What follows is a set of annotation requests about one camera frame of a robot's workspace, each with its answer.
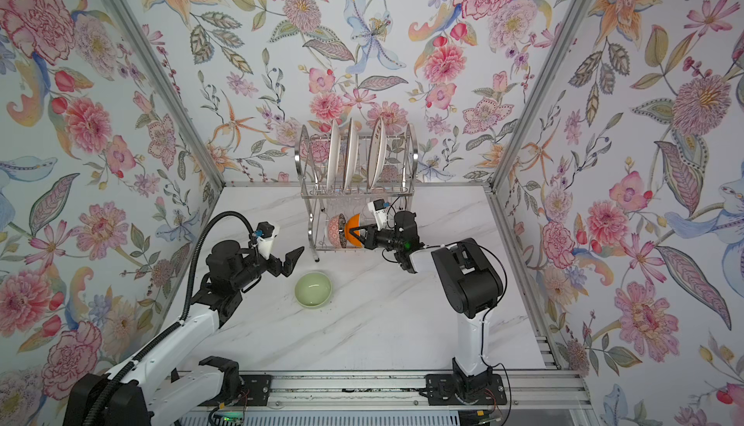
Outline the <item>orange white bowl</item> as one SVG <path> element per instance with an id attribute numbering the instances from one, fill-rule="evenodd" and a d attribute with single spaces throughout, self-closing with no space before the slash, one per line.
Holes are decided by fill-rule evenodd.
<path id="1" fill-rule="evenodd" d="M 344 238 L 347 242 L 348 248 L 362 248 L 363 243 L 360 241 L 360 238 L 358 238 L 358 228 L 360 227 L 360 219 L 362 217 L 360 214 L 356 214 L 355 216 L 352 216 L 350 219 L 346 220 L 346 224 L 344 226 Z"/>

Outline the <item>light green bowl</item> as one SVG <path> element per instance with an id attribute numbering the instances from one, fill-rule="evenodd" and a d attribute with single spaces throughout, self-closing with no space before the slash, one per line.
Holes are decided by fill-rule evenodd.
<path id="1" fill-rule="evenodd" d="M 327 274 L 319 271 L 301 276 L 294 286 L 294 299 L 302 308 L 319 309 L 329 303 L 333 284 Z"/>

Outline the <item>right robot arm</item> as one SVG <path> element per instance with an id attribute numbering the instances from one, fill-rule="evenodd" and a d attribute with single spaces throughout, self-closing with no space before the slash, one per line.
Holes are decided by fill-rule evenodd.
<path id="1" fill-rule="evenodd" d="M 393 253 L 400 268 L 411 274 L 434 274 L 447 302 L 458 315 L 458 349 L 453 358 L 453 389 L 463 403 L 474 403 L 490 391 L 493 367 L 486 361 L 490 313 L 501 303 L 508 276 L 503 262 L 473 238 L 444 245 L 420 240 L 416 214 L 399 211 L 393 226 L 381 214 L 374 224 L 347 226 L 345 238 L 366 250 Z"/>

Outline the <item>red patterned bowl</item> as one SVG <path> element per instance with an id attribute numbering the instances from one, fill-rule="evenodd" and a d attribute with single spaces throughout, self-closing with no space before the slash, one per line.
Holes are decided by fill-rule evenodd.
<path id="1" fill-rule="evenodd" d="M 345 237 L 346 219 L 343 214 L 338 214 L 329 219 L 327 223 L 327 241 L 333 249 L 345 249 L 347 240 Z"/>

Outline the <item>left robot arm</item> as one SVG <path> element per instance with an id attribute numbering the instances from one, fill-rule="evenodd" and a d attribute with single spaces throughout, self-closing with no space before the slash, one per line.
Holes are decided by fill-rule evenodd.
<path id="1" fill-rule="evenodd" d="M 238 362 L 217 355 L 175 381 L 167 381 L 197 346 L 233 316 L 263 274 L 288 277 L 304 249 L 271 255 L 267 240 L 246 248 L 217 243 L 207 256 L 207 274 L 180 317 L 134 355 L 104 375 L 76 382 L 63 419 L 66 425 L 171 425 L 202 404 L 230 405 L 246 391 Z"/>

